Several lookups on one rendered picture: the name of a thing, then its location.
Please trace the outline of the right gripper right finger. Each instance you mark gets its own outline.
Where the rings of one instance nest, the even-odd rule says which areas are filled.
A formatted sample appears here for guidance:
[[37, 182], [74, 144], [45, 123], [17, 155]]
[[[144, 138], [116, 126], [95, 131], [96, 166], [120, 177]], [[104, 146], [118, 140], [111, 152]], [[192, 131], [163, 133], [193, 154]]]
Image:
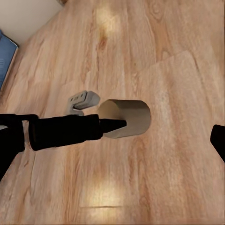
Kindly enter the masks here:
[[214, 125], [211, 136], [210, 142], [221, 156], [221, 158], [225, 162], [225, 127], [221, 125]]

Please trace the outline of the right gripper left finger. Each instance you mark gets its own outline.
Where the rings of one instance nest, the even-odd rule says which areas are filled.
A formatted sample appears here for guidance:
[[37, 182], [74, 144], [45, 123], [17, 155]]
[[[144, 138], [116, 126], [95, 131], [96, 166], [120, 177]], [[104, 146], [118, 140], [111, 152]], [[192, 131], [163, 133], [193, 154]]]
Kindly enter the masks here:
[[24, 133], [21, 125], [0, 130], [0, 181], [24, 144]]

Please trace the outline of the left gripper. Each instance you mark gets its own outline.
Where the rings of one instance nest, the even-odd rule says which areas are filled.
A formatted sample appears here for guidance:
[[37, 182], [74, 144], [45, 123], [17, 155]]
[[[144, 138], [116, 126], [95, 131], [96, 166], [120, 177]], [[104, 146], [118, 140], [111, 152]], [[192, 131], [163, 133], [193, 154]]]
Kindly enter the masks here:
[[127, 122], [124, 120], [102, 119], [99, 123], [98, 114], [86, 116], [62, 116], [53, 117], [55, 119], [59, 140], [56, 147], [67, 146], [85, 141], [98, 140], [103, 133], [125, 127]]

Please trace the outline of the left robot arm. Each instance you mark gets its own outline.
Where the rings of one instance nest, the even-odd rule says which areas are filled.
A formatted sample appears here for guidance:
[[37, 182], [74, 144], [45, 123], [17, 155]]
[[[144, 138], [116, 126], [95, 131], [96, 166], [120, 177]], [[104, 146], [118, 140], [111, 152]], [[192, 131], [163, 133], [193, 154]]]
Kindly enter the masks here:
[[[100, 96], [84, 90], [69, 97], [65, 116], [39, 119], [35, 114], [0, 114], [0, 130], [29, 121], [29, 142], [34, 151], [98, 140], [103, 133], [125, 127], [124, 120], [102, 119], [98, 114], [84, 116], [83, 109], [98, 105]], [[25, 143], [18, 152], [25, 150]]]

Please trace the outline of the pillar candle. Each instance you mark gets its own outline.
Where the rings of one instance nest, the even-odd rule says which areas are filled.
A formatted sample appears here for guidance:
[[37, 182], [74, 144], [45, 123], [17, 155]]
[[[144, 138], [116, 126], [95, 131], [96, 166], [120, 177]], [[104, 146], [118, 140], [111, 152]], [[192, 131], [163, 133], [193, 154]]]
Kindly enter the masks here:
[[124, 120], [125, 127], [103, 133], [105, 137], [117, 139], [144, 134], [151, 125], [149, 106], [141, 100], [109, 99], [98, 110], [99, 123], [102, 119]]

